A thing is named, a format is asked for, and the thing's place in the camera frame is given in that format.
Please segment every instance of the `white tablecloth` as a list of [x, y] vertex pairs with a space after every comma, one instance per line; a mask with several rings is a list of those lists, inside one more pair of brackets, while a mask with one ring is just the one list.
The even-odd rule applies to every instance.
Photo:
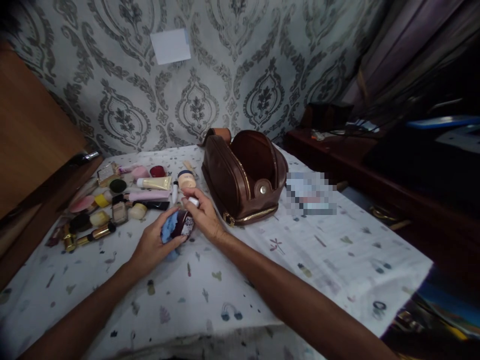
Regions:
[[[291, 172], [311, 172], [294, 156], [282, 153]], [[183, 161], [189, 160], [199, 176], [197, 186], [208, 193], [203, 157], [204, 151], [192, 145], [113, 156], [101, 167], [109, 162], [162, 165], [176, 178]], [[124, 177], [130, 184], [127, 192], [138, 190], [129, 174]], [[432, 262], [336, 191], [335, 215], [293, 216], [284, 206], [287, 201], [284, 189], [274, 217], [230, 231], [381, 336]], [[149, 210], [145, 220], [131, 219], [116, 233], [71, 254], [63, 251], [63, 244], [46, 247], [48, 233], [1, 295], [0, 334], [6, 358], [20, 355], [112, 276], [158, 215]], [[127, 351], [157, 359], [321, 358], [276, 319], [245, 277], [198, 230], [180, 252], [177, 260], [161, 263], [119, 303], [88, 358]], [[386, 309], [374, 307], [375, 302]]]

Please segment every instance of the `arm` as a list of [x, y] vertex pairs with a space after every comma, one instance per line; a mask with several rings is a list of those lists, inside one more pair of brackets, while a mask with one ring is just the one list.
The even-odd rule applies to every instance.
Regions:
[[177, 211], [171, 208], [147, 226], [131, 259], [91, 293], [64, 318], [48, 330], [27, 351], [22, 359], [79, 359], [105, 326], [118, 302], [143, 277], [187, 237], [178, 236], [162, 244], [160, 232], [165, 220]]
[[196, 208], [182, 199], [208, 240], [255, 286], [271, 311], [319, 353], [330, 360], [397, 359], [380, 339], [334, 302], [227, 233], [203, 192], [196, 188], [182, 191], [200, 200]]

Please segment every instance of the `wall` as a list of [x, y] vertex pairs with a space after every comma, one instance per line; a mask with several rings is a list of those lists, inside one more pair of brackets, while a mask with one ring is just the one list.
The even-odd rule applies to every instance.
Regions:
[[[195, 144], [210, 127], [280, 142], [309, 101], [338, 99], [384, 0], [16, 1], [3, 35], [102, 152]], [[187, 28], [156, 65], [150, 33]]]

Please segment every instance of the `purple curtain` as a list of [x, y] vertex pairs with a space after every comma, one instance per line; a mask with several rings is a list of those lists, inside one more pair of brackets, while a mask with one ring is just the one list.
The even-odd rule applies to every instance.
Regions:
[[478, 30], [479, 16], [480, 1], [476, 0], [394, 3], [361, 61], [359, 75], [343, 96], [342, 101], [354, 104], [351, 117], [361, 116], [369, 105], [380, 98], [385, 101], [386, 95], [399, 91], [400, 85], [408, 86], [431, 66], [438, 65], [436, 59], [442, 59]]

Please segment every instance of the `dark bag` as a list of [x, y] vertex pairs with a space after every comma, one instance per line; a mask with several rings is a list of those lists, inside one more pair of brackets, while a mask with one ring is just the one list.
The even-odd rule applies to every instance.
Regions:
[[231, 141], [227, 128], [208, 130], [201, 146], [201, 171], [223, 220], [231, 227], [272, 216], [287, 181], [284, 156], [261, 132], [240, 131]]

